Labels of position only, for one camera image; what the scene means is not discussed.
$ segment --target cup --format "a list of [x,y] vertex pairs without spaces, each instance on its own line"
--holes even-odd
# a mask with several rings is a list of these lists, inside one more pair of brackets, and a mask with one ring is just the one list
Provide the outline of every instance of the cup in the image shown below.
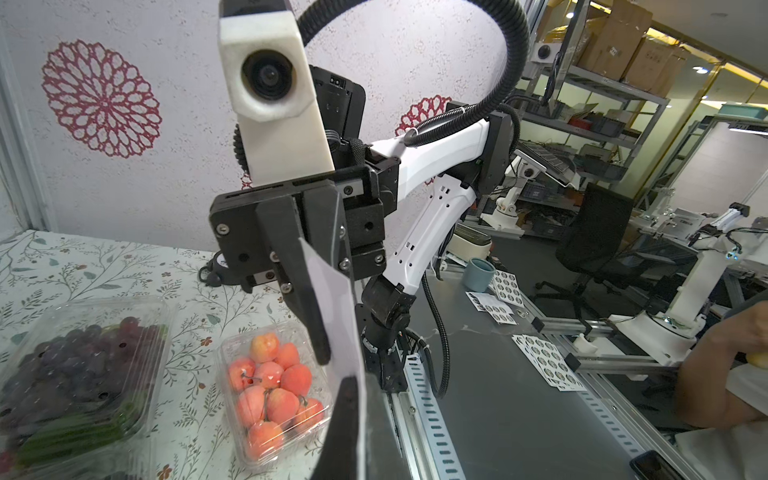
[[472,258],[467,263],[462,275],[462,284],[472,292],[485,292],[491,282],[496,269],[482,258]]

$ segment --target black table surface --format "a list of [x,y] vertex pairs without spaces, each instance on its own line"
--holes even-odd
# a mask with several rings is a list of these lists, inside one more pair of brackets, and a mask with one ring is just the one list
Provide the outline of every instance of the black table surface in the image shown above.
[[[511,335],[535,335],[525,321],[500,326],[478,312],[461,274],[429,277],[448,332],[451,375],[440,410],[466,478],[636,478],[628,454],[576,392],[550,387]],[[442,348],[422,289],[410,328],[432,350],[442,373]]]

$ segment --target white speckled wall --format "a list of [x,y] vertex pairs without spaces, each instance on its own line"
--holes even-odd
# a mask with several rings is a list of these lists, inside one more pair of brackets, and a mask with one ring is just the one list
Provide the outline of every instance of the white speckled wall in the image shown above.
[[5,189],[5,185],[0,182],[0,241],[13,237],[22,230],[16,212],[13,210],[8,191]]
[[[214,249],[210,202],[240,187],[217,2],[4,0],[0,19],[61,231]],[[479,100],[504,44],[467,2],[375,0],[334,21],[308,52],[365,87],[361,138],[373,141],[392,136],[424,97]],[[387,220],[388,247],[422,195]]]

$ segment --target peach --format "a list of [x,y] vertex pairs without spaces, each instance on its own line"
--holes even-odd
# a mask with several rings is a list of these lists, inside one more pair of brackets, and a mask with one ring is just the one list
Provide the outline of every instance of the peach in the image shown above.
[[267,390],[279,387],[281,376],[283,376],[283,367],[275,362],[262,363],[253,375],[255,381]]
[[274,389],[266,398],[266,417],[270,422],[282,425],[290,421],[299,410],[299,399],[283,389]]
[[271,362],[277,356],[280,341],[274,333],[255,336],[250,341],[250,358],[256,363]]
[[262,386],[254,385],[243,390],[237,397],[237,416],[245,428],[264,418],[264,393]]
[[248,430],[248,456],[259,460],[283,446],[283,430],[275,422],[263,422]]
[[306,399],[299,405],[296,413],[296,430],[306,432],[326,415],[323,404],[318,399]]
[[292,343],[284,343],[277,350],[277,357],[275,363],[283,367],[283,370],[287,370],[290,367],[299,363],[299,350]]
[[283,372],[280,386],[294,395],[306,396],[312,386],[312,372],[302,363],[294,365]]
[[235,392],[242,392],[253,385],[253,373],[256,371],[256,363],[246,356],[236,359],[230,364],[230,385]]

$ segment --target grapes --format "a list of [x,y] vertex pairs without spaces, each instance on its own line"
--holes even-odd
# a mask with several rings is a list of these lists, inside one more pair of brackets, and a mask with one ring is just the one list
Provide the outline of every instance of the grapes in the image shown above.
[[85,370],[100,376],[104,373],[106,367],[107,355],[103,352],[95,353],[86,363]]
[[138,327],[139,327],[139,319],[136,318],[135,316],[126,316],[120,322],[120,330],[126,333],[133,333],[138,329]]
[[99,325],[89,325],[85,329],[85,336],[90,340],[96,340],[101,335],[101,327]]
[[51,346],[50,342],[38,343],[38,345],[35,347],[35,355],[42,356],[43,352],[47,350],[49,346]]
[[66,359],[58,368],[67,375],[76,376],[85,371],[85,360],[79,356],[71,356]]
[[[8,439],[8,452],[17,452],[29,439],[28,447],[36,445],[50,422],[77,415],[116,422],[125,415],[122,405],[134,397],[139,400],[132,408],[141,411],[139,402],[151,397],[155,381],[144,376],[157,370],[164,341],[158,326],[143,327],[138,318],[126,316],[119,326],[83,325],[28,350],[0,389],[0,436]],[[134,476],[115,472],[107,478]]]

